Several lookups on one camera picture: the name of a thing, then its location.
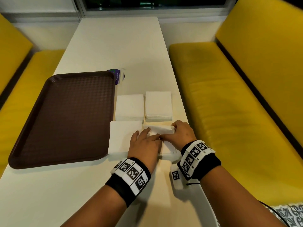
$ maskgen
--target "plastic tray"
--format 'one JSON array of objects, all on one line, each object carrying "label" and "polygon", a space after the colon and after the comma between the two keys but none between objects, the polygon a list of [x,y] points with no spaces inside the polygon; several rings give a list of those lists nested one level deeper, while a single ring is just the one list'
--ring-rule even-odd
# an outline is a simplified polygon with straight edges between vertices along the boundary
[{"label": "plastic tray", "polygon": [[108,152],[115,78],[109,71],[50,77],[9,156],[15,169],[97,160]]}]

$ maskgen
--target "yellow bench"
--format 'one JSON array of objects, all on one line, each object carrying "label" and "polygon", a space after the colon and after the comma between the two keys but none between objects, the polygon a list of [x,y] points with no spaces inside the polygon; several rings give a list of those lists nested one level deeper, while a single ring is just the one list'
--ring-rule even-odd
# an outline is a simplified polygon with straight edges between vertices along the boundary
[{"label": "yellow bench", "polygon": [[[216,34],[301,143],[302,17],[282,0],[239,0]],[[302,202],[303,160],[216,43],[169,54],[195,133],[222,165],[260,201]]]},{"label": "yellow bench", "polygon": [[[0,93],[32,48],[16,28],[0,15]],[[44,85],[53,75],[64,50],[41,51],[33,55],[0,110],[0,177],[8,156]]]}]

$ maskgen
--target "yellow backrest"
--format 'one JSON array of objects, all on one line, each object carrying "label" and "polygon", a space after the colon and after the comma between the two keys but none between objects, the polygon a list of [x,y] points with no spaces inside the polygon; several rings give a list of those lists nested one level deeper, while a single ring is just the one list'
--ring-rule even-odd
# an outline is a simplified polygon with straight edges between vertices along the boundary
[{"label": "yellow backrest", "polygon": [[239,0],[216,37],[303,145],[303,10]]},{"label": "yellow backrest", "polygon": [[0,14],[0,94],[31,48],[32,43]]}]

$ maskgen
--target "folded napkin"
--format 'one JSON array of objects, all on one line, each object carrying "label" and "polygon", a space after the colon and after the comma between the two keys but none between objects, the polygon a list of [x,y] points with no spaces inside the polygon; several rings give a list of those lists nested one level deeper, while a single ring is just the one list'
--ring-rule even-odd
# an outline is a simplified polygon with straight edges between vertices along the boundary
[{"label": "folded napkin", "polygon": [[146,122],[172,121],[172,93],[146,92]]},{"label": "folded napkin", "polygon": [[141,121],[112,121],[110,123],[108,154],[127,153],[131,136],[137,130],[142,131]]},{"label": "folded napkin", "polygon": [[117,96],[116,121],[144,120],[144,98],[143,95],[121,95]]},{"label": "folded napkin", "polygon": [[[143,129],[146,128],[150,128],[150,132],[149,135],[155,135],[155,134],[173,134],[175,133],[175,128],[174,126],[149,126],[149,125],[143,125]],[[162,144],[162,148],[160,151],[160,156],[163,155],[168,155],[168,154],[175,154],[176,153],[176,149],[174,148],[174,146],[168,142],[168,141],[164,141]]]}]

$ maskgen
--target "white table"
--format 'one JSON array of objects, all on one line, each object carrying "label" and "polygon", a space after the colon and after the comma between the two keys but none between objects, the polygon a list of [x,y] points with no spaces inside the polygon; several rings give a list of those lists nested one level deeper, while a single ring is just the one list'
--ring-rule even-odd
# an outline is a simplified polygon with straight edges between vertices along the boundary
[{"label": "white table", "polygon": [[[156,17],[82,19],[55,74],[125,68],[123,93],[171,91],[173,120],[187,121]],[[157,124],[170,125],[171,122]],[[173,192],[171,161],[161,159],[117,226],[217,226],[199,185]],[[119,159],[14,170],[0,180],[0,226],[59,226],[110,177]]]}]

